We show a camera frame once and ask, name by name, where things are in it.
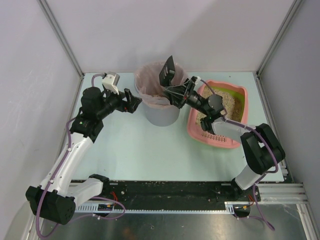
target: gray floor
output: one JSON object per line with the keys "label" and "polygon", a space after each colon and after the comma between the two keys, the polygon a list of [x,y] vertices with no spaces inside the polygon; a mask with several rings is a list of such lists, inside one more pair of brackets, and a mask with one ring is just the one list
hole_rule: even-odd
{"label": "gray floor", "polygon": [[[272,232],[255,219],[224,214],[125,214],[118,220],[82,218],[60,226],[50,240],[305,240],[296,205],[261,206]],[[258,216],[256,207],[252,216]],[[52,229],[46,222],[43,233]]]}

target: robotic hand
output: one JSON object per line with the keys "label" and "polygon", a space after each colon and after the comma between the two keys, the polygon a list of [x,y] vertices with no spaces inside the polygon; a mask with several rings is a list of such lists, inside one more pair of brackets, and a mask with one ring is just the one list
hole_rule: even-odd
{"label": "robotic hand", "polygon": [[164,88],[163,93],[170,104],[179,109],[185,104],[197,109],[206,115],[200,120],[203,131],[222,135],[242,144],[247,166],[231,181],[233,195],[241,196],[243,191],[269,173],[268,170],[271,167],[276,167],[276,171],[278,170],[278,163],[285,158],[286,154],[269,125],[262,123],[259,126],[250,127],[226,119],[221,114],[224,110],[221,96],[212,94],[203,98],[194,90],[196,83],[200,81],[199,77],[193,76],[191,79],[187,78],[182,85],[171,86],[174,75],[175,64],[171,56],[159,74],[160,85]]}
{"label": "robotic hand", "polygon": [[141,98],[134,97],[127,88],[124,92],[118,91],[119,78],[114,72],[105,73],[102,92],[94,86],[83,91],[82,107],[70,129],[71,142],[62,150],[41,184],[38,187],[30,186],[26,191],[25,195],[34,215],[40,205],[41,218],[64,225],[73,217],[76,207],[94,196],[108,193],[106,188],[109,186],[109,179],[97,174],[91,175],[76,187],[69,188],[69,185],[82,157],[102,130],[102,120],[114,110],[133,114],[142,101]]}

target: pink tray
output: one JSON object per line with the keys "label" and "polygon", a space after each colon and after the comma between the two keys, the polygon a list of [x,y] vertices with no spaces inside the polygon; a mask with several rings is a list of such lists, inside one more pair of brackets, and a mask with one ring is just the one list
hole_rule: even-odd
{"label": "pink tray", "polygon": [[[206,81],[210,86],[217,87],[217,88],[223,88],[228,89],[233,92],[239,93],[244,96],[244,108],[243,108],[243,114],[241,123],[246,124],[248,122],[248,92],[247,90],[242,86],[233,85],[231,83],[223,82],[223,81],[213,81],[213,80],[207,80]],[[205,84],[203,84],[198,89],[198,94],[202,95]],[[219,148],[227,148],[227,149],[234,149],[239,147],[241,144],[237,141],[234,141],[228,137],[221,136],[221,135],[213,135],[208,132],[205,132],[201,129],[200,126],[196,125],[196,119],[197,119],[198,111],[194,108],[191,108],[189,119],[187,123],[187,131],[188,134],[202,142],[211,146],[219,147]]]}

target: white table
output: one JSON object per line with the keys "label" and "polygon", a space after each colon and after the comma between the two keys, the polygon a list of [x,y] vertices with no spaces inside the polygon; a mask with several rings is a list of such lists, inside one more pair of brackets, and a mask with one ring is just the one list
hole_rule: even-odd
{"label": "white table", "polygon": [[[83,90],[91,87],[92,75],[85,75],[74,115],[81,107]],[[119,75],[118,89],[128,88],[137,96],[133,73]],[[267,122],[251,72],[190,72],[189,76],[245,87],[249,103],[248,124]],[[95,85],[102,89],[101,77],[95,79]],[[72,179],[84,180],[91,174],[100,174],[112,180],[126,181],[231,181],[247,164],[242,147],[216,148],[194,140],[187,133],[189,112],[190,107],[185,105],[178,120],[167,127],[148,122],[142,107],[134,114],[113,112],[103,120],[104,128]],[[281,168],[264,180],[283,181]]]}

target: plastic container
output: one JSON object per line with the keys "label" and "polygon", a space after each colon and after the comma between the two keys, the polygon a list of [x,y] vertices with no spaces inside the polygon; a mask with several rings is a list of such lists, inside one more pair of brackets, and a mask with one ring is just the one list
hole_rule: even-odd
{"label": "plastic container", "polygon": [[[163,87],[159,82],[159,73],[165,62],[154,62],[139,68],[134,73],[134,87],[142,98],[145,117],[150,123],[158,127],[173,124],[179,117],[180,109],[170,105],[169,100],[161,96]],[[173,86],[182,84],[188,74],[178,64],[174,65],[175,75],[171,83]]]}
{"label": "plastic container", "polygon": [[[223,81],[214,81],[214,80],[207,80],[206,81],[211,87],[214,89],[219,89],[224,92],[228,92],[231,95],[237,97],[241,104],[242,104],[242,118],[241,118],[241,123],[247,124],[248,122],[248,92],[247,90],[242,87],[242,86],[237,86],[231,83],[223,82]],[[205,84],[203,84],[199,89],[198,89],[198,94],[202,95],[204,89],[205,89]],[[239,147],[241,144],[237,141],[234,141],[228,137],[221,136],[221,135],[213,135],[210,134],[206,131],[203,131],[200,126],[196,124],[197,120],[197,114],[198,111],[192,108],[190,110],[189,114],[189,119],[187,123],[187,132],[188,134],[202,142],[214,147],[219,147],[219,148],[226,148],[226,149],[234,149]]]}

